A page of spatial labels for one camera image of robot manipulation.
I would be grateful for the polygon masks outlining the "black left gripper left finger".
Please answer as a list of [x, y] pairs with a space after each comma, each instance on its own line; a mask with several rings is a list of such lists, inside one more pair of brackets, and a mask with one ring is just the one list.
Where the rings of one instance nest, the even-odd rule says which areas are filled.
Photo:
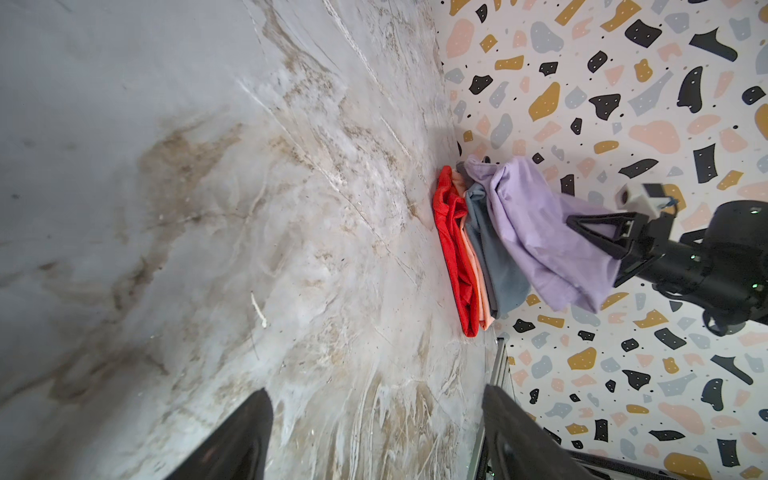
[[253, 392], [166, 479], [262, 480], [273, 421], [268, 392]]

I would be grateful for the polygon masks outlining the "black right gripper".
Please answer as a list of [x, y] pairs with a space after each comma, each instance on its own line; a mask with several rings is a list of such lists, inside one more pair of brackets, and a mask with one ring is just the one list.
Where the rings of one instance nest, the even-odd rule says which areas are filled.
[[676, 214], [662, 212], [658, 218], [625, 212], [600, 215], [570, 215], [566, 225], [589, 243], [620, 261], [614, 286], [638, 276], [667, 250]]

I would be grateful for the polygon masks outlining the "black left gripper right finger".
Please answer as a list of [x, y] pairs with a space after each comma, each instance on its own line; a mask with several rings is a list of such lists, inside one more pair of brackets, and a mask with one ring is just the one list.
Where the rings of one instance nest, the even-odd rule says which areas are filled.
[[497, 479], [593, 479], [502, 389], [490, 389]]

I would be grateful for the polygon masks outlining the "lilac t-shirt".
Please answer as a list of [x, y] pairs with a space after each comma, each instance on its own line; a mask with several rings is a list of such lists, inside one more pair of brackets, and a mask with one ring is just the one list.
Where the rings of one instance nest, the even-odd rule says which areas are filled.
[[620, 262], [570, 229], [566, 220], [609, 211], [552, 190], [524, 157], [496, 164], [471, 155], [464, 165], [486, 193], [501, 243], [539, 297], [557, 311], [576, 305], [598, 313], [614, 288]]

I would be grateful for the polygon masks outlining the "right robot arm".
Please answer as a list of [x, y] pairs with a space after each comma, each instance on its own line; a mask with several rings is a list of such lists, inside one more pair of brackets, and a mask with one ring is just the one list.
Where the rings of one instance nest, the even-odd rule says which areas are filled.
[[638, 277], [669, 300], [703, 309], [716, 336], [749, 321], [767, 323], [767, 204], [720, 205], [704, 229], [672, 241], [675, 216], [641, 213], [571, 215], [566, 225], [620, 262], [616, 287]]

